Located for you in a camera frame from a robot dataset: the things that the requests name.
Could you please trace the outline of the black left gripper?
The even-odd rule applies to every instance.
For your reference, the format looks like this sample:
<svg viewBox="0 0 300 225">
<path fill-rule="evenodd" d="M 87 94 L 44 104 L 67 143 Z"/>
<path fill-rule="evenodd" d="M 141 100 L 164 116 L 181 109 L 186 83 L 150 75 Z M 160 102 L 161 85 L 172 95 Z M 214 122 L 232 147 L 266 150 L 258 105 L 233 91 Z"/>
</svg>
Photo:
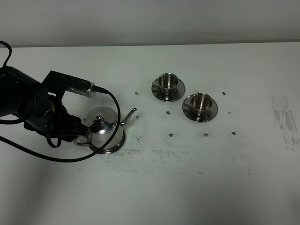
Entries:
<svg viewBox="0 0 300 225">
<path fill-rule="evenodd" d="M 90 128 L 79 126 L 77 117 L 70 115 L 62 104 L 65 90 L 57 84 L 32 84 L 34 99 L 28 98 L 28 106 L 34 106 L 24 128 L 46 138 L 60 138 L 72 142 L 79 136 L 87 137 Z"/>
</svg>

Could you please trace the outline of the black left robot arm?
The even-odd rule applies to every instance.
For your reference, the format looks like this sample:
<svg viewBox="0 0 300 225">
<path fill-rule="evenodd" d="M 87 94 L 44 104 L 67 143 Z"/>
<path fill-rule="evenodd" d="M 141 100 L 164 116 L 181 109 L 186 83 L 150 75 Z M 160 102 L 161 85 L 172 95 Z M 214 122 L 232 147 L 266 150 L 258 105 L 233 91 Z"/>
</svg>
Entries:
<svg viewBox="0 0 300 225">
<path fill-rule="evenodd" d="M 86 136 L 89 128 L 70 115 L 62 104 L 65 91 L 83 94 L 91 88 L 89 81 L 51 71 L 38 82 L 13 68 L 0 69 L 0 115 L 12 114 L 15 123 L 47 138 L 66 142 Z"/>
</svg>

